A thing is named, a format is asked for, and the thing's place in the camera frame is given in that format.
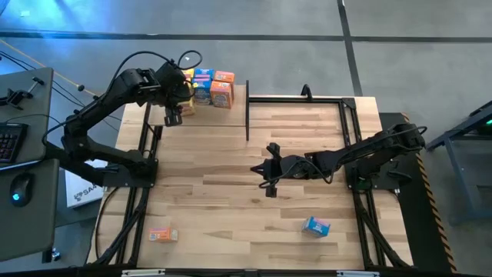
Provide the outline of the dark grey side desk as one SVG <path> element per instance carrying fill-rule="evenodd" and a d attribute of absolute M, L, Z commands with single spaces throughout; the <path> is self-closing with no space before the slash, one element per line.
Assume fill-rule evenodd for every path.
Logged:
<path fill-rule="evenodd" d="M 49 252 L 54 243 L 59 165 L 57 160 L 45 158 L 42 143 L 48 129 L 53 75 L 52 68 L 0 75 L 0 97 L 7 95 L 8 88 L 28 90 L 33 77 L 45 82 L 33 90 L 33 98 L 20 102 L 22 110 L 0 106 L 0 123 L 28 125 L 16 160 L 0 163 L 0 262 Z M 10 200 L 10 185 L 23 172 L 35 176 L 32 199 L 24 207 L 15 207 Z"/>

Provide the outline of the black computer mouse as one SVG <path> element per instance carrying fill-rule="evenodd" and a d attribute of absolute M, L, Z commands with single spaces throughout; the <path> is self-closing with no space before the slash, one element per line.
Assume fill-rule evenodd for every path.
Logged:
<path fill-rule="evenodd" d="M 10 200 L 15 207 L 24 207 L 32 199 L 32 189 L 35 176 L 30 172 L 23 172 L 14 177 L 10 185 Z"/>

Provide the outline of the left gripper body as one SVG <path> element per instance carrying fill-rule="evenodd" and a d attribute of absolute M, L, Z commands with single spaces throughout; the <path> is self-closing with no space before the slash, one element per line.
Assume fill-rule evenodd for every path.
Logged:
<path fill-rule="evenodd" d="M 185 75 L 176 64 L 166 62 L 155 72 L 160 89 L 153 100 L 154 105 L 173 107 L 191 98 Z"/>

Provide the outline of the white printed carton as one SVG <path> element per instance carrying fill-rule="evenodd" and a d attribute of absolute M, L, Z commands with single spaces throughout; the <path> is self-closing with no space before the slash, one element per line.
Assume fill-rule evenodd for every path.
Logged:
<path fill-rule="evenodd" d="M 69 209 L 102 199 L 105 189 L 65 170 L 66 203 Z"/>

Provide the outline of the black diagonal strut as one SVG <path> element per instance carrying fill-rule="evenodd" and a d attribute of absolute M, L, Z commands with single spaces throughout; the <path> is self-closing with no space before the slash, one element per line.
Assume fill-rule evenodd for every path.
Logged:
<path fill-rule="evenodd" d="M 92 184 L 103 186 L 104 185 L 104 174 L 103 172 L 93 168 L 92 166 L 86 164 L 85 162 L 80 162 L 72 159 L 64 149 L 59 148 L 56 145 L 48 142 L 46 144 L 46 159 L 57 159 L 59 165 L 80 177 L 84 180 L 89 181 Z"/>

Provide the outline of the white edge bracket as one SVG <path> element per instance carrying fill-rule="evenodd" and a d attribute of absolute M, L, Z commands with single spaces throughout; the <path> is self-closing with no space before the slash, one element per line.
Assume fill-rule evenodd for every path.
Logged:
<path fill-rule="evenodd" d="M 164 269 L 132 269 L 123 270 L 121 277 L 158 277 L 165 276 Z"/>
<path fill-rule="evenodd" d="M 379 272 L 340 270 L 337 277 L 381 277 Z"/>

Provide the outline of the grey-blue metal workbench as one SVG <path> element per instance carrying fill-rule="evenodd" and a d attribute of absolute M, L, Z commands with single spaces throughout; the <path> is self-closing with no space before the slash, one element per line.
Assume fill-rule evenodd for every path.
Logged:
<path fill-rule="evenodd" d="M 432 152 L 441 146 L 446 149 L 464 199 L 464 210 L 450 217 L 450 224 L 492 219 L 492 100 L 425 148 Z"/>

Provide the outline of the black hazard-striped base platform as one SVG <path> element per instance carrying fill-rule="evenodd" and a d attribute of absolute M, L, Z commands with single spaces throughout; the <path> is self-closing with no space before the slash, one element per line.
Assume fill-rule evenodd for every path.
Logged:
<path fill-rule="evenodd" d="M 421 154 L 400 155 L 384 165 L 377 185 L 396 196 L 413 265 L 422 271 L 456 273 Z"/>

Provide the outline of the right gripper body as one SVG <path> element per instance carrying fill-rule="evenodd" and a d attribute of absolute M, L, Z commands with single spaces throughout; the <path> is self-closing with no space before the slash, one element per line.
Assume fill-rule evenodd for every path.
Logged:
<path fill-rule="evenodd" d="M 309 173 L 308 161 L 298 155 L 273 158 L 271 177 L 273 179 L 305 179 Z"/>

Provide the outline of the black aluminium table frame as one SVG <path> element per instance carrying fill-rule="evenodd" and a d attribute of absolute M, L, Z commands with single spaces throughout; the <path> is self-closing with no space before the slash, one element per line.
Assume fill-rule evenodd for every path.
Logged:
<path fill-rule="evenodd" d="M 276 198 L 251 167 L 279 144 L 282 155 L 336 150 L 354 141 L 342 125 L 341 98 L 310 103 L 299 96 L 262 95 L 245 103 L 245 149 L 167 149 L 145 212 L 139 268 L 362 269 L 353 195 L 343 171 L 332 183 L 281 180 Z M 328 236 L 301 231 L 311 217 L 331 225 Z M 149 229 L 178 230 L 176 242 L 151 242 Z"/>

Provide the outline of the black computer keyboard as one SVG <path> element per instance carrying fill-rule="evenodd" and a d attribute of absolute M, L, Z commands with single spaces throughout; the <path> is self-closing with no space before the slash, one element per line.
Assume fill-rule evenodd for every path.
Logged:
<path fill-rule="evenodd" d="M 0 123 L 0 163 L 13 163 L 22 147 L 28 125 Z"/>

